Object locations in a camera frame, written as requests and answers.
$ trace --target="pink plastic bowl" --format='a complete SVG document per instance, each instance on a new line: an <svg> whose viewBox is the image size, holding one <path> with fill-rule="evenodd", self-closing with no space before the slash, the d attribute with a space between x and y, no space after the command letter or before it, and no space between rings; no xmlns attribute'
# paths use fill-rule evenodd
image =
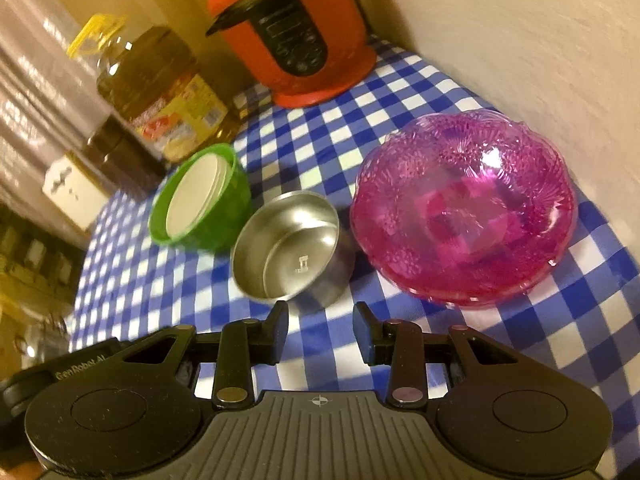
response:
<svg viewBox="0 0 640 480"><path fill-rule="evenodd" d="M434 303L488 307L558 263L577 201L564 160L490 110L431 114L367 155L351 227L372 265Z"/></svg>

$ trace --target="green bowl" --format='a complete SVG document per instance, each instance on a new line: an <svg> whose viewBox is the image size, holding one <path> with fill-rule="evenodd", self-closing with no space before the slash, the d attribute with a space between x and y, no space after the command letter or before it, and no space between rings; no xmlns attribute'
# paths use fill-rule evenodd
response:
<svg viewBox="0 0 640 480"><path fill-rule="evenodd" d="M231 166L231 177L223 187L218 200L209 205L206 213L189 231L180 237L169 238L166 233L166 213L175 189L193 163L207 153L224 157ZM236 152L228 144L214 144L193 155L169 178L151 211L149 234L159 245L182 247L190 251L229 250L236 243L240 231L253 212L249 183Z"/></svg>

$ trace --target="display screen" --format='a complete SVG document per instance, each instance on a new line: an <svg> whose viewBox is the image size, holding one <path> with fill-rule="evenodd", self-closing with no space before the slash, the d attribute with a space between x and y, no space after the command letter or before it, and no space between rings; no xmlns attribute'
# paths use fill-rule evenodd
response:
<svg viewBox="0 0 640 480"><path fill-rule="evenodd" d="M269 25L269 27L267 27L267 32L272 38L275 38L292 28L296 28L299 24L299 17L295 14L290 14L286 18L282 18L281 20L273 23L273 25Z"/></svg>

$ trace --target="blue and white tablecloth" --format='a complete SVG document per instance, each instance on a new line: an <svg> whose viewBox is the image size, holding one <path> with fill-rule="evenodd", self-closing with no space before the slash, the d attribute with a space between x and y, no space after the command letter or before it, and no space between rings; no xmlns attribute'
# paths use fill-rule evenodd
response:
<svg viewBox="0 0 640 480"><path fill-rule="evenodd" d="M386 43L374 47L374 72L324 104L285 110L260 86L244 96L248 125L234 147L256 207L283 192L313 189L329 197L348 227L358 167L386 134L424 114L490 107L419 56ZM612 478L640 456L640 278L606 219L578 195L578 225L562 262L528 295L500 308L462 312L418 300L359 253L350 287L337 303L291 318L282 362L255 368L257 389L384 392L388 367L364 365L351 331L355 301L366 301L381 319L412 320L429 332L465 323L602 396L614 431L598 470ZM244 298L234 285L227 253L153 245L146 229L151 207L151 199L135 204L118 193L98 218L70 323L73 349L178 323L208 332L230 320L266 316L266 306ZM210 397L212 374L212 365L203 366L199 396ZM430 377L430 394L443 393L441 382L437 374Z"/></svg>

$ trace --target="crosshair symbol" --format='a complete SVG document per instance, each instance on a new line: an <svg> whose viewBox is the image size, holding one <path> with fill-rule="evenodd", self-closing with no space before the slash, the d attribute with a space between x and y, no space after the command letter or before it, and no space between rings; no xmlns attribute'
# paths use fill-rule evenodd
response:
<svg viewBox="0 0 640 480"><path fill-rule="evenodd" d="M318 395L317 397L314 397L313 399L311 399L311 402L314 403L316 406L324 406L326 403L331 401L326 397L323 397L322 395Z"/></svg>

